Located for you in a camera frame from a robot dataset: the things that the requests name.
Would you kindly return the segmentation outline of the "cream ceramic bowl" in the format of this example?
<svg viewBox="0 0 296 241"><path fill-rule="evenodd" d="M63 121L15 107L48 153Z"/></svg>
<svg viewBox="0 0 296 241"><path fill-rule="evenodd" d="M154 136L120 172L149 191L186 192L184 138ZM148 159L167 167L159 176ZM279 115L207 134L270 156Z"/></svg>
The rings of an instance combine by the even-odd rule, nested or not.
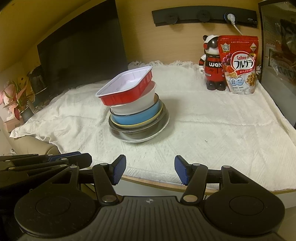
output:
<svg viewBox="0 0 296 241"><path fill-rule="evenodd" d="M132 115L110 114L111 121L122 129L135 129L148 125L154 121L163 110L163 102L159 100L151 108Z"/></svg>

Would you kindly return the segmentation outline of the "stainless steel bowl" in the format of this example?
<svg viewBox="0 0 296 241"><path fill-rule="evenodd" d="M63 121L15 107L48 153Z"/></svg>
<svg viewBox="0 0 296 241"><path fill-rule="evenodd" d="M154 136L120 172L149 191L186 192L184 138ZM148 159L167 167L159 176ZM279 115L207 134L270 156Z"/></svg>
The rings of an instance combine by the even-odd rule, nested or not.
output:
<svg viewBox="0 0 296 241"><path fill-rule="evenodd" d="M139 131L142 131L144 128L151 127L153 124L156 123L156 121L159 121L161 114L165 113L166 110L167 110L166 109L166 106L165 106L165 104L163 104L163 110L161 111L160 115L154 121L152 121L151 123L149 123L148 125L142 126L140 128L128 129L128 130L119 128L117 125L115 125L114 123L112 123L111 117L109 117L109 119L108 119L108 124L109 124L109 127L111 126L115 130L118 130L118 131L131 132L131 133L133 133L133 132L139 132Z"/></svg>

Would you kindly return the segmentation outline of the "red granola cereal bag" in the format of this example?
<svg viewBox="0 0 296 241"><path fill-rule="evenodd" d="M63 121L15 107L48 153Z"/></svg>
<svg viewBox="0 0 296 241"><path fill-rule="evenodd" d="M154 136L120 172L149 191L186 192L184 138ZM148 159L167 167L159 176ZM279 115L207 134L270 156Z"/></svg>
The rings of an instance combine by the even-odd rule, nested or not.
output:
<svg viewBox="0 0 296 241"><path fill-rule="evenodd" d="M257 82L258 37L222 35L217 43L229 90L236 94L253 94Z"/></svg>

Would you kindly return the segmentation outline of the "white fringed table cloth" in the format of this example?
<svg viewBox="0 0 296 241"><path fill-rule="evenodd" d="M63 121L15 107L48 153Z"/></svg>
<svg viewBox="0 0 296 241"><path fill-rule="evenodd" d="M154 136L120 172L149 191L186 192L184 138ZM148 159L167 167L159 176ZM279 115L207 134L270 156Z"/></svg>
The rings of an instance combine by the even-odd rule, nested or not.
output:
<svg viewBox="0 0 296 241"><path fill-rule="evenodd" d="M250 95L209 91L190 62L153 62L152 78L170 120L147 142L125 143L111 134L109 109L95 96L104 81L55 97L11 137L89 153L97 164L123 154L128 177L179 183L174 158L181 155L210 169L232 166L271 191L295 189L295 129L261 85Z"/></svg>

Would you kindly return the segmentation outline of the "white microwave oven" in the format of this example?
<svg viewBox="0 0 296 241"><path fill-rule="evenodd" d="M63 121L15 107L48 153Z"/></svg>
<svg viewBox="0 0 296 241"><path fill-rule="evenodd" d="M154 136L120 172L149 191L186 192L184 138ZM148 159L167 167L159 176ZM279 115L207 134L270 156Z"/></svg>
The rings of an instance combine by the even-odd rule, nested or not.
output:
<svg viewBox="0 0 296 241"><path fill-rule="evenodd" d="M261 35L260 83L295 126L295 1L258 4Z"/></svg>

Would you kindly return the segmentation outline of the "red rectangular foil tray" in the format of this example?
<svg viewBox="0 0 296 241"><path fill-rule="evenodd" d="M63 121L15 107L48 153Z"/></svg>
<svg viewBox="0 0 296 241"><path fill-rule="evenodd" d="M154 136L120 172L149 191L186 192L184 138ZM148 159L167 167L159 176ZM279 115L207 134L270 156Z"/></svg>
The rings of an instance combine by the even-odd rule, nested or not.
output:
<svg viewBox="0 0 296 241"><path fill-rule="evenodd" d="M128 70L115 76L95 96L105 106L130 103L140 98L151 80L152 66Z"/></svg>

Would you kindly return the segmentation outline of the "pink potted plant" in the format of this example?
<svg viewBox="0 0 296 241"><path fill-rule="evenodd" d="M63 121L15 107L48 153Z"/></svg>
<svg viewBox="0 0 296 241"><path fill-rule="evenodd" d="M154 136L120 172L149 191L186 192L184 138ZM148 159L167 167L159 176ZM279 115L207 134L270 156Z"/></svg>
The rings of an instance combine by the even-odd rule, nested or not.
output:
<svg viewBox="0 0 296 241"><path fill-rule="evenodd" d="M35 94L31 87L29 78L25 79L24 86L20 87L15 81L8 81L4 85L4 89L1 91L1 104L4 103L4 99L8 101L4 105L4 108L8 108L14 115L14 118L20 120L20 113L28 107L28 101L33 100Z"/></svg>

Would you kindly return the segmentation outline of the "panda robot figurine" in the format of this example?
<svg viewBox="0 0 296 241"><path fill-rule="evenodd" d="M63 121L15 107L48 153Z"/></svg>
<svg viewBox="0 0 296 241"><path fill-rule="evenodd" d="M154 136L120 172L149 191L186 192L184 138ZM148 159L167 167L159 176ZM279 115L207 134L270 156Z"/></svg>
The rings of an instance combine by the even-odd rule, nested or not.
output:
<svg viewBox="0 0 296 241"><path fill-rule="evenodd" d="M224 91L225 74L218 49L217 35L203 36L204 55L199 60L199 72L205 75L208 90Z"/></svg>

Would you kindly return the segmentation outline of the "black monitor screen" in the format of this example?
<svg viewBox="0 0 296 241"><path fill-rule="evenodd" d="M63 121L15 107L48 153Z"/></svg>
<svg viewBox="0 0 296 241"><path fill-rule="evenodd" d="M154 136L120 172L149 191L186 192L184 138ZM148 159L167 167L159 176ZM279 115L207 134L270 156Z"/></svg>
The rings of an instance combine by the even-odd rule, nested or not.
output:
<svg viewBox="0 0 296 241"><path fill-rule="evenodd" d="M114 78L127 70L115 1L103 1L37 45L52 94Z"/></svg>

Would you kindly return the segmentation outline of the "floral white plate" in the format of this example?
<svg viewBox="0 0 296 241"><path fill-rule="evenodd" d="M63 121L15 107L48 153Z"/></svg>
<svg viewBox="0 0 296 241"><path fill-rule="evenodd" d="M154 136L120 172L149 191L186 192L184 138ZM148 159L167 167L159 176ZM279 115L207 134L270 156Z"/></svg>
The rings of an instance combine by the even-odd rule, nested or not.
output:
<svg viewBox="0 0 296 241"><path fill-rule="evenodd" d="M168 125L170 120L169 111L166 110L165 113L161 114L160 119L156 121L151 127L144 128L139 132L123 132L115 130L113 127L109 127L111 134L126 143L143 143L160 134Z"/></svg>

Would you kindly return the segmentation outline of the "black wall power strip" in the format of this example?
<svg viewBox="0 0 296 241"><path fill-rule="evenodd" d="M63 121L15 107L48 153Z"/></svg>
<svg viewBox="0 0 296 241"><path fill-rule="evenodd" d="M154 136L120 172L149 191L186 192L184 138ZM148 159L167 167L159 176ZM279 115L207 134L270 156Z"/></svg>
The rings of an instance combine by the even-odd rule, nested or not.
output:
<svg viewBox="0 0 296 241"><path fill-rule="evenodd" d="M256 11L229 6L180 6L152 11L154 24L158 26L186 23L230 23L227 15L235 16L236 25L256 28Z"/></svg>

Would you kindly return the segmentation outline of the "blue ceramic bowl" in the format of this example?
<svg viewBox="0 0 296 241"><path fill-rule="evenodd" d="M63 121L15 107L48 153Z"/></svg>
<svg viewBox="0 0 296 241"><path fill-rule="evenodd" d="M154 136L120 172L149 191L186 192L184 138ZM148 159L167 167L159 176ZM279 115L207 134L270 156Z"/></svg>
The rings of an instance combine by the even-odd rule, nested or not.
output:
<svg viewBox="0 0 296 241"><path fill-rule="evenodd" d="M159 112L159 102L159 95L155 93L154 103L145 110L133 114L115 114L110 109L110 113L115 122L119 123L120 125L137 125L138 123L142 123L149 120L150 118L153 118Z"/></svg>

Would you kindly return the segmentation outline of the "white plastic bowl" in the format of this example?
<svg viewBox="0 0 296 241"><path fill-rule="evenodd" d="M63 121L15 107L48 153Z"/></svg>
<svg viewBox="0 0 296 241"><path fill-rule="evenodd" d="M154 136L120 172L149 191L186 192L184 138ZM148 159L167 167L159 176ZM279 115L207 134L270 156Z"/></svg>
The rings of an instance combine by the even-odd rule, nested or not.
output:
<svg viewBox="0 0 296 241"><path fill-rule="evenodd" d="M140 98L130 103L110 106L111 112L116 115L130 115L149 108L154 104L155 88L156 83L151 81Z"/></svg>

